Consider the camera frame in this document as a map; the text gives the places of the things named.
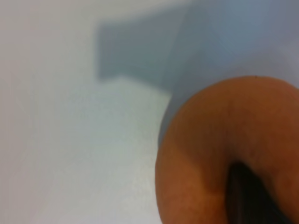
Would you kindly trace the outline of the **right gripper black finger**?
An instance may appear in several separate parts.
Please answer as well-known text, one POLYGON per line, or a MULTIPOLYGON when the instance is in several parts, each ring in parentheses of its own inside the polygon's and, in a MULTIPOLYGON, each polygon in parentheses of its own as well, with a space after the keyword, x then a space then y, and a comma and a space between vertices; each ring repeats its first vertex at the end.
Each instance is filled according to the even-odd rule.
POLYGON ((285 215, 261 180, 242 163, 234 163, 229 169, 226 210, 230 224, 285 223, 285 215))

